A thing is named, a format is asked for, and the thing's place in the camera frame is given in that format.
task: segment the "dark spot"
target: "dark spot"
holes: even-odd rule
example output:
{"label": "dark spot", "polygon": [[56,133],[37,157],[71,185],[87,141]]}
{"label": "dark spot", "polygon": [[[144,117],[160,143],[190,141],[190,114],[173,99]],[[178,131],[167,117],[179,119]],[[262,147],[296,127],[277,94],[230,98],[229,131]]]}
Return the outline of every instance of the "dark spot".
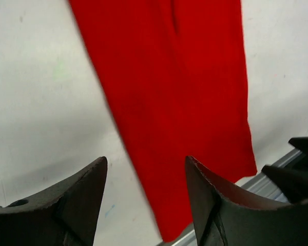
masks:
{"label": "dark spot", "polygon": [[18,207],[18,206],[25,205],[28,203],[29,203],[28,199],[21,199],[21,200],[13,202],[11,205],[8,205],[8,207]]}

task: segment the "blue mark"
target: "blue mark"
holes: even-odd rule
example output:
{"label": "blue mark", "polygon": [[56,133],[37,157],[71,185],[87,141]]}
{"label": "blue mark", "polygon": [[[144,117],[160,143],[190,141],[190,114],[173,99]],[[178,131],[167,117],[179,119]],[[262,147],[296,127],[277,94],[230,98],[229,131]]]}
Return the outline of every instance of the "blue mark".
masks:
{"label": "blue mark", "polygon": [[113,208],[115,208],[115,204],[113,204],[111,208],[105,213],[105,218],[108,216],[109,212],[111,212]]}

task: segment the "red cloth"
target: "red cloth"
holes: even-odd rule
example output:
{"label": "red cloth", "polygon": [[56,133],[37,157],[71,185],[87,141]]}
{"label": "red cloth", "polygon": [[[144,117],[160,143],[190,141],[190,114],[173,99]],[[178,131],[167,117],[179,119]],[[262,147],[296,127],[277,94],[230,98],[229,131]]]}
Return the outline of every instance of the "red cloth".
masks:
{"label": "red cloth", "polygon": [[191,223],[184,158],[256,174],[240,0],[70,0],[164,241]]}

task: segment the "black object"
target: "black object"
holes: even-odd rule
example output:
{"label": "black object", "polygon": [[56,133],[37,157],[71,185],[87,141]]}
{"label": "black object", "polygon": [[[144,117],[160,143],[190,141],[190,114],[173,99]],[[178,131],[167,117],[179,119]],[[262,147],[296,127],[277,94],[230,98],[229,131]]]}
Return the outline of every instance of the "black object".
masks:
{"label": "black object", "polygon": [[265,169],[268,176],[280,181],[276,184],[287,197],[298,201],[290,204],[248,192],[193,157],[186,158],[185,169],[199,246],[308,245],[307,175]]}
{"label": "black object", "polygon": [[91,246],[107,174],[98,158],[71,177],[0,207],[0,246]]}

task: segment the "white surface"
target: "white surface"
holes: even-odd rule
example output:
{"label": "white surface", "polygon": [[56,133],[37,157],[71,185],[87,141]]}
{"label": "white surface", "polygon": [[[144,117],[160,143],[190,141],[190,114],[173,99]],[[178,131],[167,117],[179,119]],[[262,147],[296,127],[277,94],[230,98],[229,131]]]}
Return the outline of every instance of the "white surface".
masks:
{"label": "white surface", "polygon": [[[308,0],[243,0],[259,168],[308,135]],[[161,241],[65,0],[0,0],[0,205],[105,155],[95,245]]]}

